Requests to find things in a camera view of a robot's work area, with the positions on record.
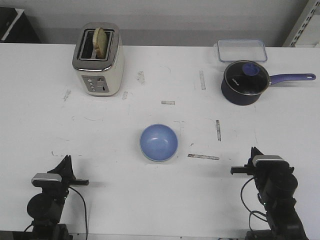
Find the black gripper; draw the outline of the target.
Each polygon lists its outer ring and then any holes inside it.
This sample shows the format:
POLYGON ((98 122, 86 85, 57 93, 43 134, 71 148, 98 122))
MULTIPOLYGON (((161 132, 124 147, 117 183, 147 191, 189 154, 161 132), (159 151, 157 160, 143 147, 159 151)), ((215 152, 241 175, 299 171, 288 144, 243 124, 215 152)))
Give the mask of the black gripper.
POLYGON ((48 174, 59 174, 62 177, 62 183, 58 187, 45 188, 42 187, 42 192, 50 195, 53 198, 66 198, 69 194, 70 186, 88 186, 88 179, 77 179, 73 172, 72 157, 66 155, 63 160, 48 174))
POLYGON ((262 156, 263 153, 256 148, 255 146, 251 147, 250 157, 247 164, 244 166, 232 166, 230 173, 233 174, 247 174, 248 176, 256 176, 261 174, 264 170, 261 163, 264 161, 264 157, 255 157, 262 156))

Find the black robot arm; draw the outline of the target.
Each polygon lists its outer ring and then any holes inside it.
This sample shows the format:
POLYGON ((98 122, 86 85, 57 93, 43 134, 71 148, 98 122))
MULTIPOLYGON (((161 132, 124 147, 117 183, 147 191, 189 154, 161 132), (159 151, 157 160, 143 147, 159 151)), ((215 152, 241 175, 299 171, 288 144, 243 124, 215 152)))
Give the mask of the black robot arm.
POLYGON ((252 176, 265 213, 250 210, 250 216, 265 217, 269 229, 246 233, 246 240, 307 240, 303 224, 295 210, 293 197, 298 180, 294 167, 278 155, 265 155, 256 147, 251 148, 250 158, 244 166, 231 167, 230 173, 252 176))
POLYGON ((66 155, 52 170, 36 173, 31 179, 42 192, 27 204, 27 213, 33 218, 30 240, 72 240, 67 226, 60 223, 66 198, 72 186, 87 186, 88 179, 77 179, 73 172, 72 157, 66 155))

